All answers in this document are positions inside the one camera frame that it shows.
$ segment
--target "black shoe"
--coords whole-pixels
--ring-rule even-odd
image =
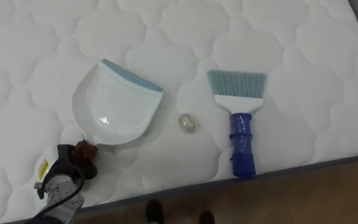
[[[146,205],[146,218],[148,223],[164,224],[164,215],[161,203],[158,200],[150,200]]]
[[[202,212],[199,224],[215,224],[214,215],[209,211]]]

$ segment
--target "light blue bristles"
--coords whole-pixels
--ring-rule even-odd
[[[263,98],[266,74],[248,72],[208,72],[209,84],[214,95]]]

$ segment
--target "dustpan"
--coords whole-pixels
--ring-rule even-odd
[[[163,89],[106,59],[78,84],[72,98],[74,118],[93,144],[124,144],[149,126]]]

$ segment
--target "light blue rubber lip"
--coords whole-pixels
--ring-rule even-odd
[[[148,88],[149,90],[157,91],[159,93],[162,93],[164,91],[163,88],[159,87],[158,85],[139,77],[138,75],[133,74],[132,72],[121,68],[120,66],[116,65],[115,63],[110,62],[109,60],[103,59],[102,63],[104,63],[107,67],[109,67],[111,70],[116,72],[119,76],[122,78],[125,78],[126,80],[135,83],[141,87]]]

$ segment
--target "quilted mattress surface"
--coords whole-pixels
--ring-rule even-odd
[[[268,74],[253,119],[259,174],[358,155],[358,23],[346,0],[1,0],[0,223],[36,214],[44,150],[84,138],[71,97],[102,58],[165,95],[140,139],[101,148],[87,207],[233,178],[211,69]]]

